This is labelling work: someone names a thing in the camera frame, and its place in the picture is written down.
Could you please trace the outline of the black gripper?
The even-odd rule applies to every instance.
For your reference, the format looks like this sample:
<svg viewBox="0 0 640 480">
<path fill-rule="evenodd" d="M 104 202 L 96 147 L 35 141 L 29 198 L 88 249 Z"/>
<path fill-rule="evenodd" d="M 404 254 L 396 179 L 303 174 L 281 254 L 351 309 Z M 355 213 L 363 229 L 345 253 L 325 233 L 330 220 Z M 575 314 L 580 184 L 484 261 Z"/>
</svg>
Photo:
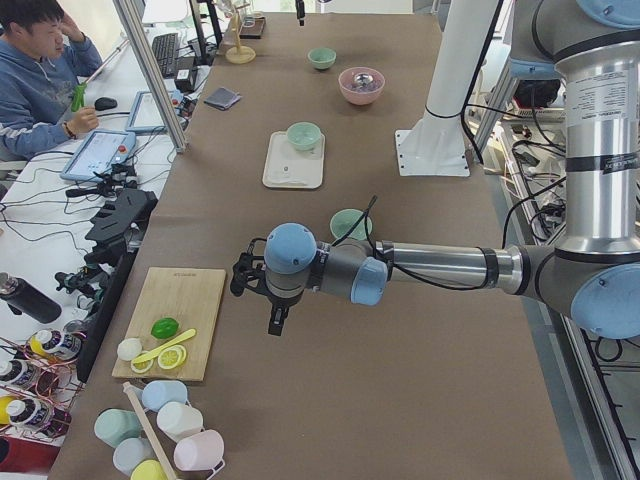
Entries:
<svg viewBox="0 0 640 480">
<path fill-rule="evenodd" d="M 289 308 L 296 305 L 302 298 L 303 287 L 294 285 L 292 288 L 266 283 L 268 299 L 272 305 L 268 325 L 268 334 L 281 336 Z"/>
<path fill-rule="evenodd" d="M 296 16 L 297 17 L 305 17 L 306 16 L 304 0 L 296 0 L 295 1 L 295 8 L 296 8 Z M 304 18 L 298 19 L 298 23 L 299 23 L 299 25 L 305 25 L 305 19 Z"/>
</svg>

